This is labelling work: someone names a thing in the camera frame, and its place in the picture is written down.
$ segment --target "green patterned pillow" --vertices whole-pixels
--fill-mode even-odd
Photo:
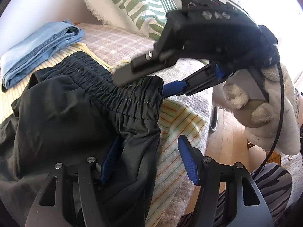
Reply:
[[[102,14],[105,13],[99,7],[99,4],[92,4],[96,0],[86,0],[86,4],[93,13]],[[166,16],[165,14],[171,10],[177,9],[173,0],[111,0],[114,4],[114,11],[117,13],[117,16],[107,14],[102,14],[101,17],[104,18],[109,24],[115,25],[115,22],[108,19],[110,18],[120,18],[121,20],[128,20],[125,18],[127,16],[132,23],[134,23],[135,27],[145,36],[148,36],[154,40],[158,40],[163,28],[166,24]],[[100,3],[104,3],[104,6],[108,5],[108,1],[99,0]],[[127,22],[123,24],[123,27],[128,27]]]

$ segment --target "gloved hand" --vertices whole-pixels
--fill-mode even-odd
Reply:
[[[281,64],[284,80],[284,118],[276,150],[287,155],[300,152],[299,127],[297,123],[299,99],[286,67]],[[245,126],[247,139],[268,151],[274,142],[280,118],[281,92],[277,66],[262,70],[264,89],[269,102],[250,99],[247,92],[231,80],[214,87],[213,99],[219,106],[234,113]]]

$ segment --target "person's leg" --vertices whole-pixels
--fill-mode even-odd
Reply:
[[[273,221],[283,213],[292,188],[292,178],[289,172],[276,163],[269,163],[263,167],[255,178],[255,182],[269,208]],[[222,221],[225,201],[225,191],[219,194],[218,208],[214,226]],[[192,212],[181,217],[178,227],[188,227]]]

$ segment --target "yellow striped cloth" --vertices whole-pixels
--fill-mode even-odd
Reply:
[[[20,97],[33,72],[54,66],[60,63],[65,57],[77,51],[86,52],[111,73],[121,66],[129,64],[129,61],[122,61],[118,66],[110,66],[93,54],[85,44],[72,44],[36,67],[15,87],[10,88],[5,93],[1,92],[1,122],[13,113],[11,103]],[[206,120],[196,114],[190,107],[171,99],[164,99],[160,107],[160,117],[158,121],[161,134],[158,149],[157,177],[152,203],[145,222],[146,227],[156,226],[186,176],[185,168],[178,151],[178,137],[182,134],[186,135],[191,144],[197,147],[201,140],[202,129],[205,122]]]

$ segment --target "folded jeans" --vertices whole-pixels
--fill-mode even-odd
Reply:
[[[79,42],[84,31],[70,20],[48,22],[10,48],[0,59],[2,91],[15,86],[57,51]]]

